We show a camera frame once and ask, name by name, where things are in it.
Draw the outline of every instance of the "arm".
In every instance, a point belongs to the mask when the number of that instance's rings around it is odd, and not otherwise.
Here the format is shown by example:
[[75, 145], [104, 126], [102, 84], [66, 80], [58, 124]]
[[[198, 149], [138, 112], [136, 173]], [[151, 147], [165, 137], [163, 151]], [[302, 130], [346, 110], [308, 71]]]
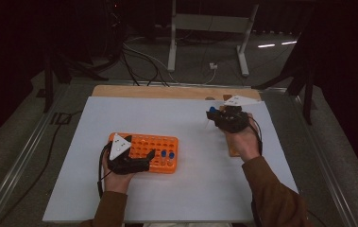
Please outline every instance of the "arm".
[[[250, 119], [250, 124], [257, 129]], [[312, 226], [303, 198], [281, 184], [259, 153], [257, 135], [250, 127], [237, 133], [224, 131], [229, 147], [244, 161], [242, 166], [263, 226]]]
[[[107, 164], [107, 152], [105, 152], [102, 166], [104, 174], [110, 171]], [[80, 227], [121, 227], [128, 199], [128, 185], [134, 173], [117, 175], [111, 172], [104, 179], [105, 192], [98, 205], [94, 219], [83, 221]]]

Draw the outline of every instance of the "brown sweater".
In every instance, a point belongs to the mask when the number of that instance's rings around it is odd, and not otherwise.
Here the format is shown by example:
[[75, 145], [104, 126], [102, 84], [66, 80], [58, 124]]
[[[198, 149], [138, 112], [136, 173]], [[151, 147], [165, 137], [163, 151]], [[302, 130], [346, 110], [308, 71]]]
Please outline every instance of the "brown sweater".
[[[313, 226], [303, 198], [279, 182], [264, 157], [252, 159], [242, 168], [264, 227]], [[127, 198], [126, 194], [105, 192], [94, 219], [82, 222], [80, 227], [120, 227]]]

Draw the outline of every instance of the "orange tray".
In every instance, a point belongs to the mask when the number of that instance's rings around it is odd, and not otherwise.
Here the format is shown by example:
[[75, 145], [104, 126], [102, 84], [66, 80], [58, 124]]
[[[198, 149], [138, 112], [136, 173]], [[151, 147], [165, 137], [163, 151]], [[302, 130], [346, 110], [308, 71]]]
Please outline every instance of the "orange tray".
[[[131, 148], [129, 157], [145, 158], [146, 155], [155, 149], [155, 157], [150, 161], [149, 172], [155, 173], [174, 173], [178, 165], [178, 147], [179, 139], [173, 136], [135, 134], [125, 132], [114, 132], [109, 136], [112, 141], [115, 134], [119, 134], [123, 138], [131, 135]], [[166, 151], [166, 157], [162, 158], [162, 151]], [[169, 154], [173, 153], [174, 158], [169, 159]]]

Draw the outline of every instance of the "white tag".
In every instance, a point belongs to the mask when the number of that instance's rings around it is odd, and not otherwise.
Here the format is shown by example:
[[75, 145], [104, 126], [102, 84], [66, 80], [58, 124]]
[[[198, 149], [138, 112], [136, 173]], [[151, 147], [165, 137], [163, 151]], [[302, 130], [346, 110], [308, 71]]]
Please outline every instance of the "white tag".
[[226, 106], [244, 106], [248, 104], [259, 103], [260, 101], [244, 96], [233, 96], [225, 101]]
[[119, 157], [124, 151], [131, 148], [131, 143], [117, 133], [113, 136], [113, 143], [111, 144], [111, 153], [109, 159], [113, 160]]

